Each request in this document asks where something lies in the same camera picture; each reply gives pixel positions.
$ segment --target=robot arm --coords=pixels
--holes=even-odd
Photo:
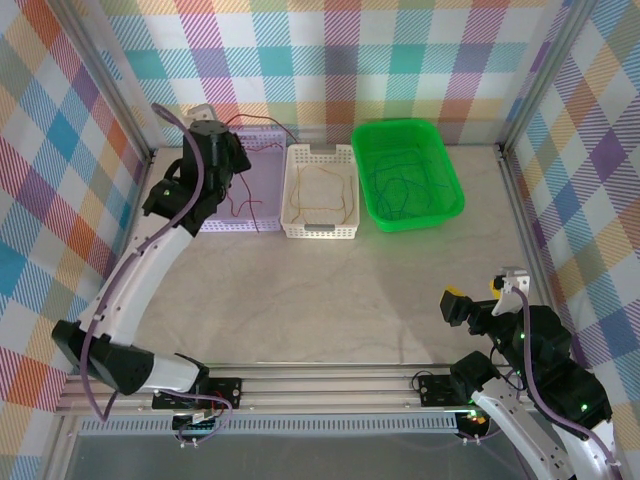
[[[529,282],[526,271],[507,268],[492,285],[498,300],[473,302],[446,291],[440,307],[452,326],[467,321],[469,333],[491,338],[566,451],[521,407],[506,379],[482,353],[473,352],[451,367],[452,387],[460,400],[472,401],[500,426],[538,478],[620,478],[617,465],[607,461],[616,452],[604,387],[570,358],[571,335],[558,316],[546,306],[523,305]],[[527,368],[529,373],[522,375]]]
[[[232,176],[251,167],[238,137],[223,123],[195,121],[188,135],[183,158],[151,189],[132,242],[105,285],[77,322],[61,320],[52,332],[74,366],[86,367],[89,375],[124,395],[160,389],[191,394],[206,391],[209,371],[204,365],[180,354],[159,355],[132,345],[142,315],[169,267],[217,211]],[[192,145],[197,146],[203,163],[202,181],[198,152]],[[193,203],[200,181],[200,194]],[[190,203],[178,223],[153,240]],[[88,347],[86,365],[82,365],[83,346]]]

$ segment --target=white plastic basket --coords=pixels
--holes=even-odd
[[[360,223],[360,183],[351,145],[287,149],[280,221],[289,238],[352,239]]]
[[[228,197],[218,205],[218,212],[202,224],[201,232],[261,232],[280,230],[280,206],[286,155],[286,133],[282,130],[247,128],[233,130],[247,151],[251,169],[242,176],[251,189],[256,217],[251,216],[247,188],[239,175],[234,175]]]

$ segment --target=purple plastic basket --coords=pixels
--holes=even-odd
[[[282,228],[280,206],[287,149],[286,133],[271,127],[244,128],[234,132],[240,137],[251,161],[251,169],[242,176],[251,189],[256,223],[254,225],[251,217],[247,188],[240,176],[234,175],[227,198],[218,205],[218,213],[209,217],[200,231],[255,232],[256,227],[261,232],[278,231]]]

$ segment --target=basket handle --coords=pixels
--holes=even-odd
[[[244,225],[246,223],[253,223],[251,220],[220,220],[220,223],[224,225]]]
[[[309,145],[309,153],[312,155],[335,155],[338,151],[338,147],[328,144],[313,144]]]
[[[336,226],[330,223],[305,223],[304,229],[307,232],[335,232]]]

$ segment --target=red wire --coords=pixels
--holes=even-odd
[[[246,150],[249,150],[250,152],[259,152],[269,147],[280,147],[280,150],[282,150],[282,145],[280,145],[279,143],[270,143],[269,145],[265,145],[264,147],[260,148],[246,148]]]
[[[287,127],[285,127],[284,125],[282,125],[279,121],[277,121],[275,118],[271,118],[271,117],[265,117],[263,115],[250,115],[248,113],[238,113],[237,115],[234,115],[233,117],[231,117],[229,120],[227,120],[225,123],[227,125],[229,125],[232,121],[234,121],[236,118],[238,117],[249,117],[249,118],[261,118],[263,120],[271,120],[273,123],[275,123],[276,125],[278,125],[281,129],[283,129],[285,132],[287,132],[287,134],[293,139],[293,143],[298,143],[298,139],[295,137],[295,135],[293,133],[291,133],[289,131],[289,129]]]
[[[215,392],[213,392],[213,393],[214,393],[215,395],[217,395],[218,397],[220,397],[220,398],[224,398],[224,397],[222,396],[222,394],[221,394],[218,390],[216,390],[216,391],[215,391]],[[212,413],[216,413],[216,410],[217,410],[217,408],[216,408],[216,402],[214,402],[213,400],[211,401],[211,409],[212,409]],[[220,414],[219,414],[219,415],[215,415],[215,417],[217,418],[217,417],[219,417],[220,415],[222,415],[222,411],[223,411],[223,410],[224,410],[224,404],[222,404],[222,406],[220,407]]]
[[[242,207],[244,207],[247,203],[249,203],[249,200],[245,200],[244,202],[242,202],[240,204],[240,208],[238,209],[238,213],[234,213],[233,212],[233,198],[231,198],[231,195],[229,195],[229,193],[227,192],[227,198],[229,199],[229,202],[231,202],[231,215],[235,218],[238,218],[240,216],[240,212],[242,211]],[[262,203],[262,200],[251,200],[251,203]]]
[[[249,117],[249,118],[261,118],[263,120],[270,120],[273,123],[275,123],[276,125],[278,125],[282,130],[284,130],[287,135],[289,135],[292,140],[293,143],[298,143],[298,139],[295,137],[295,135],[293,133],[291,133],[291,131],[285,127],[284,125],[282,125],[279,121],[277,121],[275,118],[272,117],[267,117],[264,115],[251,115],[249,113],[238,113],[237,115],[234,115],[233,117],[231,117],[229,120],[227,120],[225,123],[227,125],[229,125],[231,122],[233,122],[236,118],[239,117]],[[269,145],[265,145],[264,147],[260,147],[260,148],[247,148],[247,150],[253,151],[253,152],[259,152],[260,150],[264,150],[265,148],[269,148],[272,146],[277,145],[278,147],[282,148],[282,145],[280,145],[279,143],[271,143]],[[244,179],[244,177],[242,176],[242,174],[240,174],[240,179],[242,180],[242,183],[244,183],[244,186],[247,189],[247,193],[249,194],[249,200],[246,200],[242,203],[242,205],[240,205],[240,209],[238,209],[238,215],[240,215],[240,211],[242,210],[242,207],[244,206],[245,203],[249,203],[249,211],[251,212],[251,218],[253,219],[253,226],[256,228],[256,232],[260,233],[260,229],[258,228],[258,222],[256,221],[256,216],[253,212],[253,204],[254,203],[262,203],[259,200],[256,200],[255,202],[251,199],[251,189],[249,188],[249,184],[247,183],[247,181]],[[229,200],[231,201],[231,215],[233,215],[233,200],[231,199],[231,197],[229,197]]]
[[[258,228],[258,222],[256,222],[256,216],[253,213],[253,201],[251,200],[251,189],[249,188],[249,184],[244,179],[242,174],[240,174],[240,179],[242,180],[242,183],[244,183],[244,186],[247,188],[247,193],[249,194],[249,200],[248,200],[249,201],[249,211],[251,212],[251,218],[253,218],[253,226],[256,227],[256,232],[260,233],[260,229]]]

